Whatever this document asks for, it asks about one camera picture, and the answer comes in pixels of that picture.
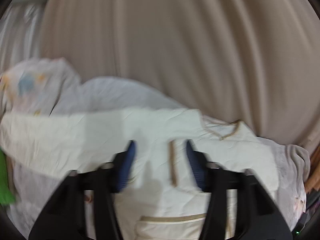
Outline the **cream quilted jacket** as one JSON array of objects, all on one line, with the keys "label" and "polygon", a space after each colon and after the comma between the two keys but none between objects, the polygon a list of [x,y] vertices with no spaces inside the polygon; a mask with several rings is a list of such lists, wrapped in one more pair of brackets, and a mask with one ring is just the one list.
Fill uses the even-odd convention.
[{"label": "cream quilted jacket", "polygon": [[209,196],[195,184],[185,152],[192,140],[211,161],[231,171],[252,169],[272,196],[276,163],[243,123],[206,124],[197,110],[127,108],[100,113],[32,116],[6,114],[1,147],[16,162],[54,178],[88,172],[137,145],[129,184],[116,195],[125,239],[197,239]]}]

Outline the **green pillow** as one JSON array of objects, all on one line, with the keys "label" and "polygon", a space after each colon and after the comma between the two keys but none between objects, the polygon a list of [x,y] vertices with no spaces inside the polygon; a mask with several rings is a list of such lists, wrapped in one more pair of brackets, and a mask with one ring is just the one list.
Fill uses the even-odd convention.
[{"label": "green pillow", "polygon": [[16,200],[16,189],[14,186],[12,161],[2,150],[0,151],[0,162],[1,205],[8,206]]}]

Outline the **orange hanging garment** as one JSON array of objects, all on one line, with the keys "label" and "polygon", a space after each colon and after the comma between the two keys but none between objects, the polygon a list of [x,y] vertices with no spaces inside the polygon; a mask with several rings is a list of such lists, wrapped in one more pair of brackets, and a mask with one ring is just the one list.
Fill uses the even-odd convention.
[{"label": "orange hanging garment", "polygon": [[311,170],[307,181],[304,183],[306,193],[320,188],[320,145],[311,156]]}]

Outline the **grey floral fleece blanket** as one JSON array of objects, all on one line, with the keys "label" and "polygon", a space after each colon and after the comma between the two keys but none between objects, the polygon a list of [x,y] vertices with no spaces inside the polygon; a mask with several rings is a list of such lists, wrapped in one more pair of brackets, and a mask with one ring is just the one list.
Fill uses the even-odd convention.
[{"label": "grey floral fleece blanket", "polygon": [[[189,109],[161,92],[132,80],[99,77],[82,83],[79,74],[63,59],[23,61],[1,75],[1,121],[6,114],[48,117],[127,108],[199,111]],[[206,124],[239,123],[227,124],[199,112]],[[304,180],[310,171],[309,154],[296,145],[280,145],[272,140],[257,138],[272,151],[279,187],[271,197],[289,228],[293,229],[306,208]],[[18,228],[28,235],[49,196],[66,174],[62,178],[50,177],[10,158],[14,162],[14,184],[19,195],[19,201],[11,206],[10,213]]]}]

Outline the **beige curtain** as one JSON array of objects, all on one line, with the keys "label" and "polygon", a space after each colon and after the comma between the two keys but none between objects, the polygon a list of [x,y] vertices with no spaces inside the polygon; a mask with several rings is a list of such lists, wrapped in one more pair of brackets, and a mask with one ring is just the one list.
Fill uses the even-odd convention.
[{"label": "beige curtain", "polygon": [[116,75],[261,137],[319,144],[319,18],[308,0],[49,0],[41,55]]}]

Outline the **silver white curtain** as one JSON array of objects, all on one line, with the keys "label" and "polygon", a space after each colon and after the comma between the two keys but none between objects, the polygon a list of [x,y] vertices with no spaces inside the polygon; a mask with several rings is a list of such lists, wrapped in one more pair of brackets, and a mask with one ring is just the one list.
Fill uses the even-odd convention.
[{"label": "silver white curtain", "polygon": [[12,0],[1,17],[1,72],[40,57],[40,29],[48,0]]}]

